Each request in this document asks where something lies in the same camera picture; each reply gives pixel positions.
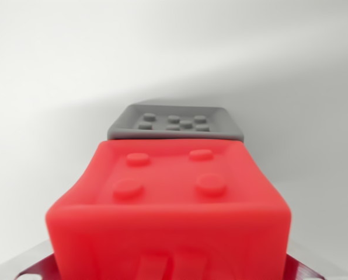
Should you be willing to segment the black-tipped silver gripper right finger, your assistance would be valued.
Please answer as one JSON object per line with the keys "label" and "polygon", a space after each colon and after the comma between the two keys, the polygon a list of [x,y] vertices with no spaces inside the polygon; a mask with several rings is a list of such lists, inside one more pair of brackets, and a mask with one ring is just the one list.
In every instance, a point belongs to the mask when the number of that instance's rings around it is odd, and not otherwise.
{"label": "black-tipped silver gripper right finger", "polygon": [[332,264],[317,255],[288,253],[284,279],[326,279],[332,273]]}

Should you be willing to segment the black-tipped silver gripper left finger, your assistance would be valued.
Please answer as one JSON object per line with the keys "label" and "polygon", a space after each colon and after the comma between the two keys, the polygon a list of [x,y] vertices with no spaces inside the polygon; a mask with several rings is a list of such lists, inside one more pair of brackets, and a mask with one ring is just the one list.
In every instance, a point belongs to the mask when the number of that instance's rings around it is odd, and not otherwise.
{"label": "black-tipped silver gripper left finger", "polygon": [[15,279],[61,279],[49,240],[18,256]]}

